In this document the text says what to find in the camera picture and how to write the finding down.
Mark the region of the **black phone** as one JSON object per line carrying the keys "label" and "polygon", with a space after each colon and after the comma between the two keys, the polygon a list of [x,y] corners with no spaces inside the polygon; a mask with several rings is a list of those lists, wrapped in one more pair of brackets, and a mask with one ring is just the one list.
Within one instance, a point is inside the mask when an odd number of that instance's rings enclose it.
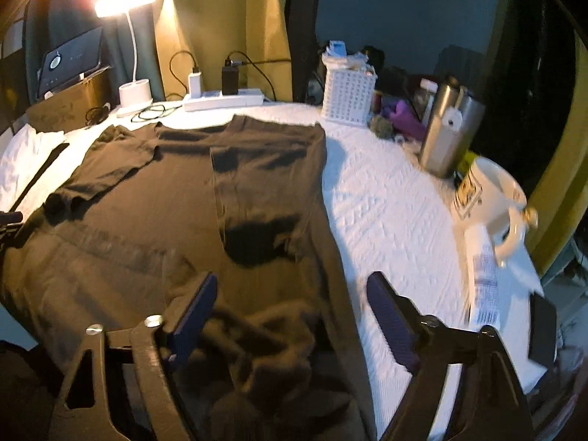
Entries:
{"label": "black phone", "polygon": [[529,309],[528,358],[545,368],[551,368],[556,357],[556,308],[538,293],[532,293],[529,297]]}

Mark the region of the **brown cardboard box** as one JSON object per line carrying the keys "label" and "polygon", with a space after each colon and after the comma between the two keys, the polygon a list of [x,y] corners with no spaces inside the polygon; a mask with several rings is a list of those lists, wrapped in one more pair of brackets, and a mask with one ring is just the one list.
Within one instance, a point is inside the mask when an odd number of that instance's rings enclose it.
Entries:
{"label": "brown cardboard box", "polygon": [[90,110],[115,105],[111,88],[111,67],[91,76],[27,109],[28,125],[37,132],[71,132],[87,125]]}

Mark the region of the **white perforated basket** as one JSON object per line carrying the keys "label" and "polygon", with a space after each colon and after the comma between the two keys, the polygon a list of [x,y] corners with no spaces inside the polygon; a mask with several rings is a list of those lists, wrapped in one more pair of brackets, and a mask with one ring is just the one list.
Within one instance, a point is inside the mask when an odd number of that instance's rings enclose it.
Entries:
{"label": "white perforated basket", "polygon": [[377,77],[371,66],[328,69],[321,109],[323,121],[366,125]]}

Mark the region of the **white power strip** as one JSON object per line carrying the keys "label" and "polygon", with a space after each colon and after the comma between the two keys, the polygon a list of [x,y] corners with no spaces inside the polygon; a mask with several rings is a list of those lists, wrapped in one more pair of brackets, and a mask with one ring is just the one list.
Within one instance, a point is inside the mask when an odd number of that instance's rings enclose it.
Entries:
{"label": "white power strip", "polygon": [[237,94],[223,94],[221,91],[203,93],[199,98],[187,94],[182,106],[187,112],[209,111],[216,108],[247,108],[263,105],[264,94],[260,89],[239,89]]}

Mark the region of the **white tube with barcode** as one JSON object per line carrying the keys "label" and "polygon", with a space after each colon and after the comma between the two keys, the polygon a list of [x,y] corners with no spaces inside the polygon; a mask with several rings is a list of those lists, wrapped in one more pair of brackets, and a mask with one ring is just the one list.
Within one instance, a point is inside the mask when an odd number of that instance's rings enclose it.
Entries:
{"label": "white tube with barcode", "polygon": [[486,227],[473,224],[465,229],[465,259],[469,287],[469,329],[483,326],[500,329],[497,264]]}

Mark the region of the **purple cloth item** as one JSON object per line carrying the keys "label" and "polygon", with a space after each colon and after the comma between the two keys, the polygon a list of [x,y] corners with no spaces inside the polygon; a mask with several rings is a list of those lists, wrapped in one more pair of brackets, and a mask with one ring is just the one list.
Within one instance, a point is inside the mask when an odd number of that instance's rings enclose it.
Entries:
{"label": "purple cloth item", "polygon": [[415,116],[412,107],[405,100],[383,104],[381,115],[391,122],[396,132],[419,142],[424,140],[427,128]]}

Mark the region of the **white ceramic mug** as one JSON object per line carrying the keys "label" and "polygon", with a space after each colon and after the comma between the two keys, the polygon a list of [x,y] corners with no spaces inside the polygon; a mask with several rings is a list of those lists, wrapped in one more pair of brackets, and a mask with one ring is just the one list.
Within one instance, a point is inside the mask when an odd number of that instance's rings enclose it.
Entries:
{"label": "white ceramic mug", "polygon": [[520,247],[530,229],[538,227],[538,211],[527,203],[518,182],[492,160],[477,156],[451,201],[451,216],[458,227],[481,224],[493,242],[498,263]]}

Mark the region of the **dark tablet screen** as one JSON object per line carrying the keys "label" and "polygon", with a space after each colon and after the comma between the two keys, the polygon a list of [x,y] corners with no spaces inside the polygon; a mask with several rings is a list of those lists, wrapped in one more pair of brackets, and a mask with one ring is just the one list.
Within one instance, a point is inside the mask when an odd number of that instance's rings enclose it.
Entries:
{"label": "dark tablet screen", "polygon": [[102,46],[103,28],[98,26],[46,53],[39,74],[37,99],[78,81],[81,74],[98,70],[102,63]]}

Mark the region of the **white folded cloth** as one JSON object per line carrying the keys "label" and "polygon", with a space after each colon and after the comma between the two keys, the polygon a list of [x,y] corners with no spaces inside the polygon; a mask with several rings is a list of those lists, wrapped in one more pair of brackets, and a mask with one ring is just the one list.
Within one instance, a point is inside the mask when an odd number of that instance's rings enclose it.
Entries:
{"label": "white folded cloth", "polygon": [[24,125],[1,157],[1,211],[8,212],[52,150],[65,141],[64,132],[37,132]]}

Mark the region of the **black charger plug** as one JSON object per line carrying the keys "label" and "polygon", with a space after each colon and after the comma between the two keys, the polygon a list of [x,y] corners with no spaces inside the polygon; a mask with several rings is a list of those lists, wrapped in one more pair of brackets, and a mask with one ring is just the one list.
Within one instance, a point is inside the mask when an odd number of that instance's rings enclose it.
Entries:
{"label": "black charger plug", "polygon": [[239,89],[239,68],[226,59],[221,69],[221,92],[223,96],[235,96]]}

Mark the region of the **dark olive t-shirt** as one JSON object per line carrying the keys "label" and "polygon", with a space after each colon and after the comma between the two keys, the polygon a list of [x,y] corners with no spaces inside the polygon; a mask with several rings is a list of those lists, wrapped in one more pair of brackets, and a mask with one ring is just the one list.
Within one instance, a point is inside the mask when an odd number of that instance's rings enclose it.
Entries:
{"label": "dark olive t-shirt", "polygon": [[370,382],[322,193],[320,125],[111,126],[1,253],[1,301],[67,368],[201,272],[218,298],[175,372],[203,440],[372,440]]}

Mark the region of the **yellow curtain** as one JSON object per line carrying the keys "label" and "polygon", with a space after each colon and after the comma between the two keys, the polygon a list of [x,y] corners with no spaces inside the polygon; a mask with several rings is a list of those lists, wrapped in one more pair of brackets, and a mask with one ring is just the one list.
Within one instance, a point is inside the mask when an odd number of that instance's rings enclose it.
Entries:
{"label": "yellow curtain", "polygon": [[221,87],[228,54],[245,53],[260,64],[240,71],[240,84],[279,101],[292,101],[286,0],[157,0],[154,35],[164,94],[183,94],[192,60],[206,90]]}

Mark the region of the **white desk lamp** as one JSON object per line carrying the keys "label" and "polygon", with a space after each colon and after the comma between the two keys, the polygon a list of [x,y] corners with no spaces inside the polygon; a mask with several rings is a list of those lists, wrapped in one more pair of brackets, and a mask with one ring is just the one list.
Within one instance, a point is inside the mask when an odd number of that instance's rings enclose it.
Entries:
{"label": "white desk lamp", "polygon": [[148,108],[153,103],[150,91],[150,81],[137,77],[139,65],[139,51],[137,50],[137,36],[133,28],[133,20],[130,11],[136,8],[153,4],[155,0],[97,0],[94,4],[98,18],[111,18],[119,15],[126,17],[126,24],[130,31],[130,41],[133,48],[133,70],[130,83],[119,86],[119,107],[116,110],[117,118],[125,118]]}

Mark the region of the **white charger plug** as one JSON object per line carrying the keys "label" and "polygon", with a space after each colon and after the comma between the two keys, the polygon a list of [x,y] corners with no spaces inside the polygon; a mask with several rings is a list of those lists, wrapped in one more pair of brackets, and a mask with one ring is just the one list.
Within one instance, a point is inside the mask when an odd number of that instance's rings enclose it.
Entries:
{"label": "white charger plug", "polygon": [[202,96],[201,71],[193,67],[189,74],[189,98],[200,98]]}

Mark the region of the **stainless steel tumbler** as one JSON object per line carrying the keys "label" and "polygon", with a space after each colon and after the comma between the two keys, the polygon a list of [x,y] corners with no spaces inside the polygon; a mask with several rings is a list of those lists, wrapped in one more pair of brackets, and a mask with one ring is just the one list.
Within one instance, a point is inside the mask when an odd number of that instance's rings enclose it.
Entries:
{"label": "stainless steel tumbler", "polygon": [[433,99],[420,166],[435,177],[450,177],[469,149],[484,112],[485,105],[473,92],[447,74]]}

